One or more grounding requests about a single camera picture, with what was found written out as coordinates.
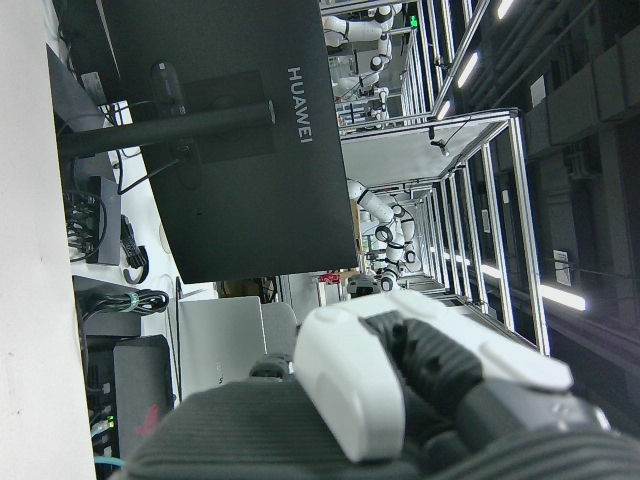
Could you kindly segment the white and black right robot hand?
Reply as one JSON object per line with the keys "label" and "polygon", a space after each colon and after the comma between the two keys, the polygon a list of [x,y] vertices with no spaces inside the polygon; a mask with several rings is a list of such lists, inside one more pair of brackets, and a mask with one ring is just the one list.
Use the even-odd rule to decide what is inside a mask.
{"label": "white and black right robot hand", "polygon": [[184,400],[123,479],[635,479],[570,368],[410,290],[313,310],[286,379]]}

